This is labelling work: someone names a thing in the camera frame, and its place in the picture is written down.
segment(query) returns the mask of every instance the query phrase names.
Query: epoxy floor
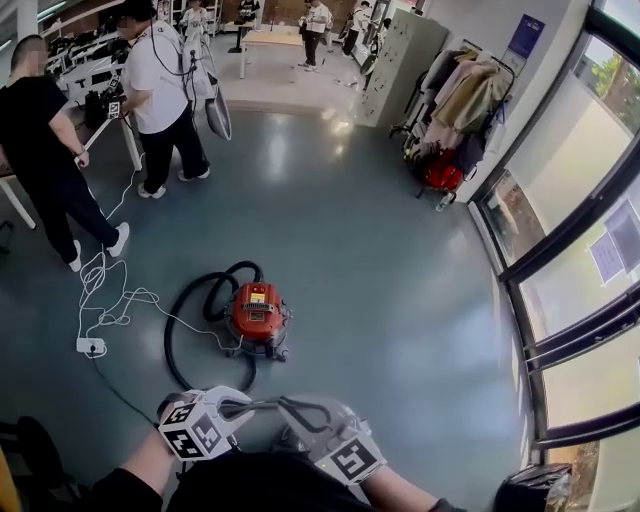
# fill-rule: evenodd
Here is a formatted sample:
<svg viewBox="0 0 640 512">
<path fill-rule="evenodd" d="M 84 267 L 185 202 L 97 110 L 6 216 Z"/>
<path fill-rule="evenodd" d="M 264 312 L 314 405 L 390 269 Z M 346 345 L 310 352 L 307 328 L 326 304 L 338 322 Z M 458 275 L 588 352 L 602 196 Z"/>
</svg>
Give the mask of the epoxy floor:
<svg viewBox="0 0 640 512">
<path fill-rule="evenodd" d="M 385 133 L 282 114 L 232 119 L 231 142 L 201 130 L 210 179 L 183 184 L 173 173 L 162 200 L 126 197 L 114 218 L 132 229 L 127 289 L 148 288 L 168 310 L 194 278 L 259 262 L 295 317 L 289 361 L 262 362 L 252 396 L 338 398 L 369 420 L 397 471 L 457 506 L 483 510 L 521 465 L 527 406 L 508 303 L 466 207 L 436 213 L 437 198 L 416 200 L 398 143 Z M 120 127 L 106 130 L 91 160 L 87 179 L 109 211 L 131 171 Z M 6 198 L 0 219 L 16 225 L 12 253 L 0 258 L 0 421 L 36 417 L 67 472 L 92 483 L 149 427 L 75 352 L 78 276 Z M 76 231 L 86 261 L 97 243 Z M 122 279 L 121 269 L 111 271 L 92 305 L 110 305 Z M 205 293 L 187 303 L 184 318 L 206 329 Z M 144 304 L 129 313 L 130 325 L 94 333 L 109 348 L 99 365 L 152 415 L 177 389 L 165 368 L 165 317 Z M 233 386 L 244 376 L 241 360 L 184 328 L 176 330 L 176 359 L 195 386 Z M 265 447 L 280 427 L 264 413 L 241 432 L 241 446 Z"/>
</svg>

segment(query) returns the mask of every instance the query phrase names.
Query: blue poster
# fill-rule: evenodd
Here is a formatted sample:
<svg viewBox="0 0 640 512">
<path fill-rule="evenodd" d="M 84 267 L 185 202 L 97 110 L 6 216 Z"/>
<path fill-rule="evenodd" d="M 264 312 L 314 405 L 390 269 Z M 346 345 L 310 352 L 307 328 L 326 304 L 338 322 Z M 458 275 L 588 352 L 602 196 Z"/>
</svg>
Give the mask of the blue poster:
<svg viewBox="0 0 640 512">
<path fill-rule="evenodd" d="M 522 16 L 516 33 L 513 34 L 513 38 L 509 43 L 509 50 L 520 55 L 523 59 L 528 59 L 543 30 L 544 23 L 525 14 Z"/>
</svg>

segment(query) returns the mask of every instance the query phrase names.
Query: hair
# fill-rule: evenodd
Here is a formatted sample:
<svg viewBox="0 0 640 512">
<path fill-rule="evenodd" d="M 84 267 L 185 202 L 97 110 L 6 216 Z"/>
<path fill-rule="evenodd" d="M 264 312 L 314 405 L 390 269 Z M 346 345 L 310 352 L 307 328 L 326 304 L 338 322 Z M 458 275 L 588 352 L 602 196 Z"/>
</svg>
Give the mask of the hair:
<svg viewBox="0 0 640 512">
<path fill-rule="evenodd" d="M 11 71 L 15 71 L 15 69 L 24 62 L 24 59 L 27 58 L 30 52 L 40 50 L 43 45 L 45 45 L 44 39 L 36 34 L 20 40 L 11 56 Z"/>
<path fill-rule="evenodd" d="M 149 21 L 156 15 L 156 10 L 151 0 L 125 0 L 120 5 L 120 13 L 136 21 Z"/>
</svg>

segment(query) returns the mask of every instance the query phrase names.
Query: gray equipment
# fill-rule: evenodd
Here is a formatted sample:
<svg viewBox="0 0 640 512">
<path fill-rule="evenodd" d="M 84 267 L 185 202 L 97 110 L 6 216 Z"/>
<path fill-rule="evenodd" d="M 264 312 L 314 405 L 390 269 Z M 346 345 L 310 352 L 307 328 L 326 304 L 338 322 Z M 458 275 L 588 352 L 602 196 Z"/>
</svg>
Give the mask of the gray equipment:
<svg viewBox="0 0 640 512">
<path fill-rule="evenodd" d="M 343 485 L 359 484 L 387 463 L 367 422 L 346 405 L 321 396 L 252 401 L 226 386 L 189 391 L 174 402 L 158 430 L 180 460 L 210 460 L 237 446 L 234 434 L 255 410 L 276 408 L 307 447 L 309 460 Z"/>
</svg>

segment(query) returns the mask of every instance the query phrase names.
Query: white sneaker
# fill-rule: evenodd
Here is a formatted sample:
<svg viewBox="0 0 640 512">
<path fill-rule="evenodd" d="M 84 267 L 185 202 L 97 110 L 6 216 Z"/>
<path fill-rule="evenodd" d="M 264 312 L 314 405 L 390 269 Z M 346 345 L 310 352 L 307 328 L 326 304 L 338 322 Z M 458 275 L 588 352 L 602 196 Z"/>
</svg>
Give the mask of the white sneaker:
<svg viewBox="0 0 640 512">
<path fill-rule="evenodd" d="M 150 197 L 154 198 L 154 199 L 160 199 L 164 193 L 167 191 L 167 189 L 163 186 L 160 187 L 155 194 L 150 194 L 149 192 L 147 192 L 144 189 L 144 183 L 140 183 L 140 185 L 138 185 L 138 195 L 140 197 L 142 197 L 143 199 L 149 199 Z"/>
<path fill-rule="evenodd" d="M 211 169 L 207 169 L 207 172 L 205 172 L 204 174 L 201 174 L 200 176 L 196 176 L 196 178 L 198 178 L 199 180 L 204 180 L 209 177 L 209 174 L 211 174 Z M 188 181 L 191 181 L 193 178 L 187 178 L 184 175 L 184 170 L 180 169 L 180 171 L 178 172 L 178 179 L 186 183 Z"/>
<path fill-rule="evenodd" d="M 76 252 L 78 253 L 78 255 L 76 256 L 75 260 L 69 263 L 69 266 L 74 272 L 80 272 L 80 269 L 82 268 L 82 261 L 80 261 L 80 252 L 82 252 L 82 248 L 80 247 L 80 242 L 78 242 L 77 240 L 73 241 L 73 245 L 76 246 Z"/>
<path fill-rule="evenodd" d="M 109 251 L 109 254 L 112 258 L 117 258 L 118 256 L 120 256 L 122 249 L 124 249 L 124 244 L 126 244 L 127 240 L 129 240 L 129 224 L 123 222 L 116 229 L 119 233 L 118 241 L 113 247 L 107 247 L 107 251 Z"/>
</svg>

